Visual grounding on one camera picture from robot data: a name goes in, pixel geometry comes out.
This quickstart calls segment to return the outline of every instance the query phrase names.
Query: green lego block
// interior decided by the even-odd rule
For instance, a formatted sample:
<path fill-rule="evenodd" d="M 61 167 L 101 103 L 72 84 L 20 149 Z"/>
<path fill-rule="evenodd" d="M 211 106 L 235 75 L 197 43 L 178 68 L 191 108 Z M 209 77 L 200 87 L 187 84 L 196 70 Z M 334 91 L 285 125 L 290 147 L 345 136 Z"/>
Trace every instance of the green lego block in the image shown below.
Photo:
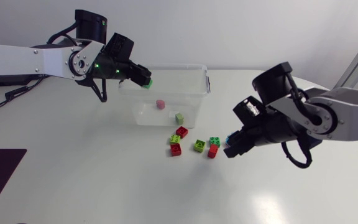
<path fill-rule="evenodd" d="M 150 80 L 150 83 L 148 85 L 142 86 L 143 88 L 149 89 L 153 84 L 153 80 Z"/>
<path fill-rule="evenodd" d="M 209 138 L 209 143 L 211 143 L 211 145 L 217 145 L 218 147 L 221 147 L 221 140 L 218 137 L 210 137 Z"/>
<path fill-rule="evenodd" d="M 173 134 L 171 136 L 171 140 L 169 140 L 169 144 L 179 144 L 180 143 L 180 136 Z"/>
<path fill-rule="evenodd" d="M 175 119 L 179 125 L 183 125 L 183 121 L 185 118 L 183 117 L 183 115 L 181 113 L 177 113 L 175 115 Z"/>
<path fill-rule="evenodd" d="M 205 142 L 197 139 L 196 143 L 194 144 L 194 150 L 198 152 L 203 152 L 204 148 Z"/>

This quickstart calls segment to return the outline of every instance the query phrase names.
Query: pink block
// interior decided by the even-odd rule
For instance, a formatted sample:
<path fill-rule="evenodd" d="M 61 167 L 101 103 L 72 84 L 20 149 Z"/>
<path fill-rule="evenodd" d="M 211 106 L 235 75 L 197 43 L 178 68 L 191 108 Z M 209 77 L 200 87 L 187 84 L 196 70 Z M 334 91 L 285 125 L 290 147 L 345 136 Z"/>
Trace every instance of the pink block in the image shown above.
<path fill-rule="evenodd" d="M 158 109 L 162 110 L 165 108 L 165 102 L 163 100 L 157 100 L 155 103 L 157 104 Z"/>

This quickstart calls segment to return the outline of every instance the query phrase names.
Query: transparent plastic box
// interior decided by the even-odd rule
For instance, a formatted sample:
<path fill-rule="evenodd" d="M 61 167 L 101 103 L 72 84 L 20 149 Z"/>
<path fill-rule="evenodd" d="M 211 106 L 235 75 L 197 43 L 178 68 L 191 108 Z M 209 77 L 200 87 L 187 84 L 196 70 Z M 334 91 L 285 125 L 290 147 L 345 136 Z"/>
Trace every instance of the transparent plastic box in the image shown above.
<path fill-rule="evenodd" d="M 184 117 L 182 126 L 194 128 L 203 99 L 209 93 L 205 65 L 146 65 L 152 72 L 150 89 L 125 80 L 119 92 L 131 107 L 138 125 L 178 126 L 175 115 Z M 165 108 L 157 108 L 163 100 Z"/>

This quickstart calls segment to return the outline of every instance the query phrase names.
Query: black cable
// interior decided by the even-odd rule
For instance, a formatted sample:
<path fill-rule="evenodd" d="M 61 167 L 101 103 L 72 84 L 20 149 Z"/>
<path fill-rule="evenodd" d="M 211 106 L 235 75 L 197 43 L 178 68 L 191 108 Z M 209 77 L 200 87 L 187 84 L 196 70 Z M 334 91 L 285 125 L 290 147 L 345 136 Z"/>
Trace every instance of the black cable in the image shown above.
<path fill-rule="evenodd" d="M 306 93 L 306 91 L 304 91 L 304 90 L 302 90 L 300 88 L 298 88 L 298 91 L 302 93 L 302 95 L 305 97 L 306 100 L 309 99 L 309 95 Z"/>
<path fill-rule="evenodd" d="M 21 95 L 23 95 L 23 94 L 28 93 L 28 92 L 31 91 L 34 87 L 36 87 L 37 85 L 39 85 L 39 84 L 42 82 L 42 80 L 44 80 L 44 79 L 46 79 L 46 78 L 48 78 L 48 76 L 47 76 L 47 77 L 42 77 L 42 78 L 39 79 L 36 83 L 34 83 L 32 86 L 29 86 L 29 89 L 28 89 L 27 91 L 24 91 L 24 92 L 22 92 L 22 93 L 19 93 L 19 94 L 16 95 L 16 96 L 13 96 L 12 99 L 10 99 L 10 100 L 4 100 L 4 101 L 0 102 L 0 107 L 5 106 L 8 102 L 10 102 L 10 101 L 16 99 L 17 97 L 19 97 L 19 96 L 21 96 Z"/>
<path fill-rule="evenodd" d="M 311 159 L 311 154 L 310 154 L 310 150 L 309 149 L 305 149 L 304 147 L 301 147 L 301 150 L 302 150 L 302 153 L 303 155 L 305 155 L 306 157 L 306 162 L 305 163 L 302 163 L 302 162 L 299 162 L 297 161 L 296 159 L 294 159 L 292 157 L 292 155 L 290 154 L 290 152 L 288 151 L 288 148 L 287 148 L 287 143 L 286 142 L 281 142 L 281 147 L 283 147 L 283 151 L 285 153 L 285 155 L 287 156 L 287 158 L 294 164 L 296 165 L 297 167 L 299 168 L 302 168 L 302 169 L 305 169 L 305 168 L 308 168 L 311 164 L 311 162 L 313 161 Z"/>
<path fill-rule="evenodd" d="M 72 31 L 73 29 L 77 28 L 79 26 L 80 22 L 79 21 L 75 21 L 75 23 L 73 25 L 71 25 L 70 27 L 67 27 L 66 29 L 63 29 L 62 31 L 52 35 L 47 44 L 52 44 L 53 41 L 55 41 L 58 37 L 67 34 L 68 32 Z"/>
<path fill-rule="evenodd" d="M 77 42 L 75 42 L 75 40 L 72 37 L 70 37 L 68 34 L 63 34 L 62 36 L 69 39 L 73 43 L 74 46 L 78 46 Z"/>
<path fill-rule="evenodd" d="M 299 91 L 298 87 L 296 86 L 295 82 L 293 81 L 291 74 L 288 73 L 287 78 L 288 78 L 288 81 L 290 82 L 290 85 L 292 87 L 292 89 L 290 90 L 291 97 L 292 97 L 292 100 L 293 100 L 296 108 L 298 109 L 298 111 L 303 116 L 308 118 L 314 125 L 320 125 L 322 122 L 321 118 L 317 115 L 313 115 L 312 113 L 310 113 L 310 111 L 308 111 L 306 109 L 305 105 L 303 104 L 302 96 L 299 94 L 300 91 Z"/>

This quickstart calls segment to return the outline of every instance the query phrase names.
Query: red lego block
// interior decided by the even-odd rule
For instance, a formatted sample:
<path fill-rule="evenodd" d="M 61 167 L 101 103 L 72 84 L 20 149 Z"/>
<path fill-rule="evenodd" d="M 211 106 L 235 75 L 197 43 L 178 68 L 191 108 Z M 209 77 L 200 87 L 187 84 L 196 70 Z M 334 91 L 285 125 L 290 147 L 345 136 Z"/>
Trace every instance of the red lego block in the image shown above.
<path fill-rule="evenodd" d="M 172 156 L 179 156 L 181 154 L 181 149 L 179 144 L 171 145 L 171 154 Z"/>
<path fill-rule="evenodd" d="M 180 128 L 177 129 L 177 135 L 180 136 L 180 138 L 184 138 L 187 135 L 188 130 L 182 126 L 180 126 Z"/>
<path fill-rule="evenodd" d="M 217 145 L 211 145 L 209 151 L 208 151 L 208 157 L 213 159 L 216 156 L 216 153 L 218 152 L 218 146 Z"/>
<path fill-rule="evenodd" d="M 162 110 L 165 108 L 165 102 L 163 100 L 157 100 L 155 103 L 157 104 L 158 109 Z"/>

